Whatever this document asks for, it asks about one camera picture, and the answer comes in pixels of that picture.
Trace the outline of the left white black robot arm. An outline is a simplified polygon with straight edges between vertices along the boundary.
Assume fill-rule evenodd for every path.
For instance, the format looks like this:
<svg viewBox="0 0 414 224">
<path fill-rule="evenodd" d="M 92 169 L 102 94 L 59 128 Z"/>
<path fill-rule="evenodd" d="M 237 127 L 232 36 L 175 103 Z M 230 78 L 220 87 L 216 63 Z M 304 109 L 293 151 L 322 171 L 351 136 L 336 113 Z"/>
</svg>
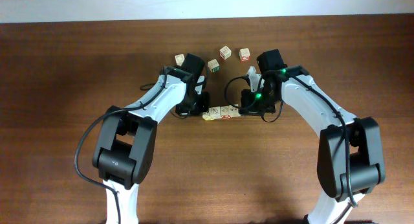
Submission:
<svg viewBox="0 0 414 224">
<path fill-rule="evenodd" d="M 204 66 L 200 57 L 187 54 L 182 65 L 163 68 L 142 98 L 106 111 L 93 166 L 107 187 L 107 223 L 138 223 L 138 187 L 149 172 L 162 119 L 171 110 L 184 118 L 208 110 Z"/>
</svg>

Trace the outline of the wooden block plain leaf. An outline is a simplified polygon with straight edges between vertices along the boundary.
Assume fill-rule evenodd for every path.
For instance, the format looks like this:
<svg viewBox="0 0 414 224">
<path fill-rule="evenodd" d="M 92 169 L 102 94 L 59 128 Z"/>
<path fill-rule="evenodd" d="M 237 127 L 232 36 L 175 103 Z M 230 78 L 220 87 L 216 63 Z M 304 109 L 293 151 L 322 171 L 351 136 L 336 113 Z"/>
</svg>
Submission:
<svg viewBox="0 0 414 224">
<path fill-rule="evenodd" d="M 221 119 L 221 107 L 211 107 L 209 108 L 209 114 L 213 119 Z"/>
</svg>

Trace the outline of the wooden block blue five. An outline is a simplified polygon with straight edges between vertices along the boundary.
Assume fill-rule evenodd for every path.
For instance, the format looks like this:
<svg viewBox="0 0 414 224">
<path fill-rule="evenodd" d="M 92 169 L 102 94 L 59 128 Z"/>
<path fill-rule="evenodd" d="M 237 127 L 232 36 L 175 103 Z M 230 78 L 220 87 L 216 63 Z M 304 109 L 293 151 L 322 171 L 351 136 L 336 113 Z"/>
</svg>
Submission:
<svg viewBox="0 0 414 224">
<path fill-rule="evenodd" d="M 236 107 L 229 106 L 229 116 L 231 118 L 235 118 L 235 117 L 240 117 L 241 116 L 241 114 L 239 113 L 239 109 L 237 107 L 238 107 L 237 104 L 236 104 Z"/>
</svg>

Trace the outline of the wooden block yellow side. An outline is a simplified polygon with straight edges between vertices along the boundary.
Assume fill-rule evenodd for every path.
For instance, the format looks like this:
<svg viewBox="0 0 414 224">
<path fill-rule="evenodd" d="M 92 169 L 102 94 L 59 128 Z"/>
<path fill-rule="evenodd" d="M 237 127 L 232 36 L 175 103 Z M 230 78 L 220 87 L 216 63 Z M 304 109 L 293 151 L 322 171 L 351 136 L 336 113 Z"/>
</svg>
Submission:
<svg viewBox="0 0 414 224">
<path fill-rule="evenodd" d="M 202 113 L 202 118 L 206 121 L 214 120 L 214 118 L 211 116 L 211 114 L 208 111 Z"/>
</svg>

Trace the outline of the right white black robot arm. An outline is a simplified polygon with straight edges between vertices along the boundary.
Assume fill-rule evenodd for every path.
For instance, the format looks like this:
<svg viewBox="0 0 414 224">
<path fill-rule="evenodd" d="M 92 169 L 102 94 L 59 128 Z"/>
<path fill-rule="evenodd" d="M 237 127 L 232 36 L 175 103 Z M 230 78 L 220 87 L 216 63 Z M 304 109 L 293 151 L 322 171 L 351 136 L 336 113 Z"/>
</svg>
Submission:
<svg viewBox="0 0 414 224">
<path fill-rule="evenodd" d="M 243 77 L 242 115 L 281 113 L 292 107 L 319 138 L 317 176 L 322 192 L 304 223 L 344 223 L 353 208 L 386 178 L 380 128 L 358 118 L 326 95 L 302 66 L 289 67 L 277 49 L 260 54 L 258 68 Z"/>
</svg>

